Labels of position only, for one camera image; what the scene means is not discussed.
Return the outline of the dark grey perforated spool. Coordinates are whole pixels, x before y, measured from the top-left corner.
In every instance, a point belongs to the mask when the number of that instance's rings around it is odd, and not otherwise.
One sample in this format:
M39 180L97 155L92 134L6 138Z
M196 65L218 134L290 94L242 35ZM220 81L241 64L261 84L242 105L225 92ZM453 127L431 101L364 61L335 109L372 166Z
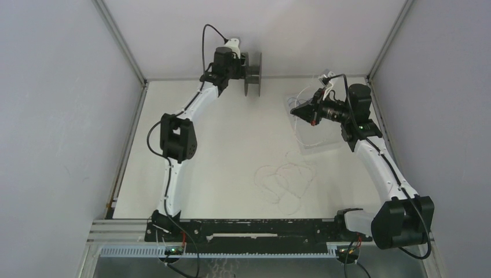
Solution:
M257 52L250 55L244 52L244 95L248 96L249 87L256 86L258 97L261 96L262 83L262 53Z

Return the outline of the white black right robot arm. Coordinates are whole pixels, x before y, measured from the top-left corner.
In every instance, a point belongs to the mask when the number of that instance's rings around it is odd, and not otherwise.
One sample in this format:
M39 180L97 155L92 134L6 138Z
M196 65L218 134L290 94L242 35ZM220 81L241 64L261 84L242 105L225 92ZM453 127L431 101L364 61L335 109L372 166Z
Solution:
M370 88L352 84L343 101L325 96L327 91L318 89L290 114L312 126L323 119L340 123L343 140L365 166L381 201L376 213L361 208L339 211L335 235L349 241L359 233L373 238L382 250L421 244L430 247L434 203L429 196L419 194L395 165L380 129L370 117Z

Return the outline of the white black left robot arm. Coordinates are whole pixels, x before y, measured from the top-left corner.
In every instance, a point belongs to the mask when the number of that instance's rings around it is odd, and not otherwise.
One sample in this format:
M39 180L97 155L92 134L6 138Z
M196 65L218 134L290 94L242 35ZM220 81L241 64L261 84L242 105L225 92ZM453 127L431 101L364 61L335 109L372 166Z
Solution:
M229 81L246 80L250 66L248 52L227 46L216 48L213 62L205 68L194 95L175 113L163 114L157 123L160 126L160 152L157 156L167 162L167 181L156 212L165 216L166 220L159 225L158 232L168 242L177 240L181 234L178 223L181 205L177 200L177 190L185 166L198 149L195 121L207 106L221 96Z

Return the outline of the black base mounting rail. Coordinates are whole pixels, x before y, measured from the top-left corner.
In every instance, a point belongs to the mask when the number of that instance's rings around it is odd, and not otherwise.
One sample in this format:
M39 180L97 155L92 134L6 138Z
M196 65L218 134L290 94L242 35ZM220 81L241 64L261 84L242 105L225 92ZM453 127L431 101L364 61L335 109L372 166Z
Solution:
M287 253L321 251L322 246L372 238L346 229L339 217L293 219L182 219L169 229L165 216L149 217L145 242L175 243L186 251Z

